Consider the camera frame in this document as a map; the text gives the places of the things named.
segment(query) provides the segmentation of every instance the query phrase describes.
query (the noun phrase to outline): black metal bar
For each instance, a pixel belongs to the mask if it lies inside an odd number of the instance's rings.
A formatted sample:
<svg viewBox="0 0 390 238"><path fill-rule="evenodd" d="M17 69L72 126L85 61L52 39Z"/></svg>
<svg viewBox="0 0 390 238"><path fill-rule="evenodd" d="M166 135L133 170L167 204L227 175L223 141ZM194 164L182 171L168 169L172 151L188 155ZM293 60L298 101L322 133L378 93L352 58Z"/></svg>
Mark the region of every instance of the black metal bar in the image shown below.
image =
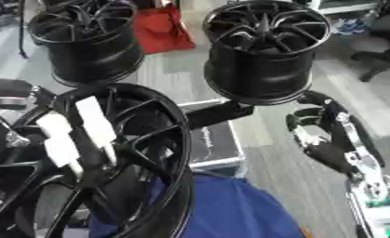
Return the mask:
<svg viewBox="0 0 390 238"><path fill-rule="evenodd" d="M201 110L188 112L191 130L211 126L228 120L234 120L254 113L254 106L243 105L229 100L223 104L210 106Z"/></svg>

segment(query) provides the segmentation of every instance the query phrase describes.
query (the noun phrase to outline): black box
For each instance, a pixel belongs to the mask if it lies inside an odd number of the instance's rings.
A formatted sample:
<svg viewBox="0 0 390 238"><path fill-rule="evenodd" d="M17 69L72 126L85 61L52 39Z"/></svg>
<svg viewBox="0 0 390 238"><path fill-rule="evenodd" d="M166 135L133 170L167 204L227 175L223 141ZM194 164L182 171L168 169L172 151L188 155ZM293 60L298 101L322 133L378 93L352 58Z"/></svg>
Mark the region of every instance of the black box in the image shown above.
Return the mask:
<svg viewBox="0 0 390 238"><path fill-rule="evenodd" d="M223 99L212 99L183 103L179 106L184 112L190 112L223 102ZM245 162L245 155L231 121L192 131L192 170L244 177Z"/></svg>

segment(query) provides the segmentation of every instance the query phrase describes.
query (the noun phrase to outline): red bag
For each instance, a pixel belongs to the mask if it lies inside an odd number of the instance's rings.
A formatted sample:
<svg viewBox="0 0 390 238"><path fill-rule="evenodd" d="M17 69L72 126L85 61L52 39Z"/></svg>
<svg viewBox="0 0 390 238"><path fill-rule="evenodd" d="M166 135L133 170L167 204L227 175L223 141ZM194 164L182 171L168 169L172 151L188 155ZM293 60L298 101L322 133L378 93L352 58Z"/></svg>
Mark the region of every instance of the red bag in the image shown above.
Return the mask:
<svg viewBox="0 0 390 238"><path fill-rule="evenodd" d="M174 5L143 9L137 13L134 29L145 53L194 48L182 27L182 14Z"/></svg>

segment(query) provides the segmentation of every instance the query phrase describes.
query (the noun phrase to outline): chair base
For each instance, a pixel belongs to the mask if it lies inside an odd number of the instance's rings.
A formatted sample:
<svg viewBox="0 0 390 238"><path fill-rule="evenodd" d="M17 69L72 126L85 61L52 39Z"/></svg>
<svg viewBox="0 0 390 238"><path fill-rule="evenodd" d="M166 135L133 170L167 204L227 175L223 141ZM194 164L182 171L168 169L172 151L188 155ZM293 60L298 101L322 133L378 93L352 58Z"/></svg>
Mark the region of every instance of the chair base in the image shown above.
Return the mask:
<svg viewBox="0 0 390 238"><path fill-rule="evenodd" d="M384 64L373 68L367 73L362 74L359 79L361 82L369 82L374 76L390 69L390 48L385 50L383 53L368 52L368 51L357 51L351 56L352 60L380 60Z"/></svg>

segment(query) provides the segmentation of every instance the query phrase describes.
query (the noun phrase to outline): blue fabric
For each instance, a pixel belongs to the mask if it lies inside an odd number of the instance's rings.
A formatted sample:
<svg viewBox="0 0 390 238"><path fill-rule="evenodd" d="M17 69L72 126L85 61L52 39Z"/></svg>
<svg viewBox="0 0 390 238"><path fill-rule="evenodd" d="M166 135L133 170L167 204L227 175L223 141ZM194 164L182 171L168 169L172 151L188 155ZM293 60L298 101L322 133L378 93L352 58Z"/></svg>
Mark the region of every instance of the blue fabric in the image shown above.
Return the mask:
<svg viewBox="0 0 390 238"><path fill-rule="evenodd" d="M90 222L90 237L114 227ZM182 238L302 238L299 226L268 192L245 179L195 176L195 206Z"/></svg>

